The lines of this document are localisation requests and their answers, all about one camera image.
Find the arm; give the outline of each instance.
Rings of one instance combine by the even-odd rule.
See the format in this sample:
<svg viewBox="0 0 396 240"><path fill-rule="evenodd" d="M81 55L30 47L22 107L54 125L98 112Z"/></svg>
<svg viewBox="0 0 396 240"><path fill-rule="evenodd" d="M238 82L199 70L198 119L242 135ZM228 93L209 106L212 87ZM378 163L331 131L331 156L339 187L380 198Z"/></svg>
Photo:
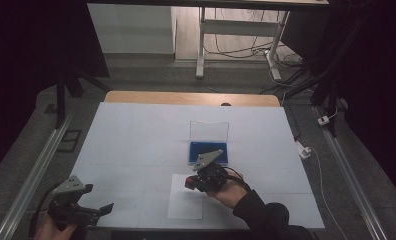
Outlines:
<svg viewBox="0 0 396 240"><path fill-rule="evenodd" d="M232 208L233 215L247 223L256 239L312 239L307 229L289 225L289 212L284 205L264 204L255 190L247 193L235 181L228 180L220 191L208 192L207 195Z"/></svg>
<svg viewBox="0 0 396 240"><path fill-rule="evenodd" d="M69 224L63 231L60 231L51 217L46 214L34 240L69 240L76 227L74 224Z"/></svg>

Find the metal frame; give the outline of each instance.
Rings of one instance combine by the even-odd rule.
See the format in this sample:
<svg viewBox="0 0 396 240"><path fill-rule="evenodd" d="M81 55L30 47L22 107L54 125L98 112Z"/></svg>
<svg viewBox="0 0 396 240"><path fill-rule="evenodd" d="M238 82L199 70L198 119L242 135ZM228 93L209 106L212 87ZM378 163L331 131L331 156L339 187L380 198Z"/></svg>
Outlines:
<svg viewBox="0 0 396 240"><path fill-rule="evenodd" d="M383 230L382 224L379 221L379 218L376 215L376 212L373 209L369 199L366 197L366 194L364 193L360 182L354 174L348 158L342 150L341 144L338 142L338 139L336 137L332 136L331 132L327 127L324 126L322 128L323 135L325 136L329 148L331 149L336 159L342 176L344 177L344 180L347 183L348 188L350 189L351 195L354 197L356 205L361 211L362 217L366 222L367 229L372 235L372 238L374 240L387 240L388 238L385 231Z"/></svg>
<svg viewBox="0 0 396 240"><path fill-rule="evenodd" d="M52 131L45 147L42 149L35 165L30 171L29 176L27 176L27 179L24 181L23 186L18 192L17 197L13 201L7 215L5 215L5 218L0 225L0 240L12 238L30 203L30 200L32 199L49 163L51 162L52 157L54 156L55 151L57 150L58 144L73 118L76 106L77 100L75 100L74 108L62 122L61 127Z"/></svg>
<svg viewBox="0 0 396 240"><path fill-rule="evenodd" d="M273 44L268 54L266 54L267 61L270 66L273 78L280 80L278 68L275 66L274 56L276 48L279 44L286 19L289 12L285 12L280 22L248 22L248 21L231 21L231 20L217 20L205 19L205 7L202 8L200 16L199 28L199 47L197 57L196 78L202 79L204 77L204 35L205 34L219 34L219 35L240 35L240 36L261 36L273 37Z"/></svg>

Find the cable connector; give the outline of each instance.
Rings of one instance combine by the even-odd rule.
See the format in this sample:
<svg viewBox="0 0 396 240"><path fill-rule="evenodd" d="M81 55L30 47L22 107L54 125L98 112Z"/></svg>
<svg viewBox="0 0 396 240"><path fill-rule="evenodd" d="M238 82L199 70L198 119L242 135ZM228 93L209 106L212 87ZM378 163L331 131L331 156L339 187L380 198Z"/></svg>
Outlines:
<svg viewBox="0 0 396 240"><path fill-rule="evenodd" d="M295 141L295 143L297 144L297 149L298 149L298 154L300 154L301 159L306 159L308 157L310 157L310 152L311 149L308 147L303 147L303 145L301 145L300 142Z"/></svg>
<svg viewBox="0 0 396 240"><path fill-rule="evenodd" d="M317 121L319 122L320 126L323 126L323 125L329 123L329 118L327 116L323 116L323 117L317 119Z"/></svg>

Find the aluminum rail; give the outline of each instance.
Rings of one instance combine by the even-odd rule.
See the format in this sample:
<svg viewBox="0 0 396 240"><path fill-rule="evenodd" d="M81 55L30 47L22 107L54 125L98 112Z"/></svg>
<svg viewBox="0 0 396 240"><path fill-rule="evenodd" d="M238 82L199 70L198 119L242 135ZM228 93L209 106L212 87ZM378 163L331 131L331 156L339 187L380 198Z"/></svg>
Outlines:
<svg viewBox="0 0 396 240"><path fill-rule="evenodd" d="M369 199L366 197L366 194L364 193L356 175L354 174L354 171L344 151L342 150L338 139L334 138L326 127L323 127L323 134L337 161L338 167L342 172L345 182L350 189L351 195L354 197L354 200L361 211L362 217L370 234L372 235L372 238L374 240L387 240L388 238L385 231L383 230L382 224L379 221L379 218L376 215L376 212L373 209Z"/></svg>
<svg viewBox="0 0 396 240"><path fill-rule="evenodd" d="M74 107L71 109L66 119L61 124L59 129L54 129L46 142L42 152L40 153L35 165L30 171L23 186L18 192L17 197L13 201L10 209L7 212L4 220L0 225L0 240L10 240L26 211L30 200L32 199L42 177L57 150L64 133L73 118L77 103L79 100L74 100Z"/></svg>

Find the wooden board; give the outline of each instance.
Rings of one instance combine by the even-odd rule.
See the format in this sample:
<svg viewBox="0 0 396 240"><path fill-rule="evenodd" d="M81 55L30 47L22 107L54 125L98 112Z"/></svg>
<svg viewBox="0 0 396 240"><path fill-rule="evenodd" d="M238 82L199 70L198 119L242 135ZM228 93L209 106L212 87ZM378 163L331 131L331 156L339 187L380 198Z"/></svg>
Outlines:
<svg viewBox="0 0 396 240"><path fill-rule="evenodd" d="M183 92L137 92L111 91L105 102L181 104L220 106L230 103L232 106L279 107L279 100L273 95L183 93Z"/></svg>

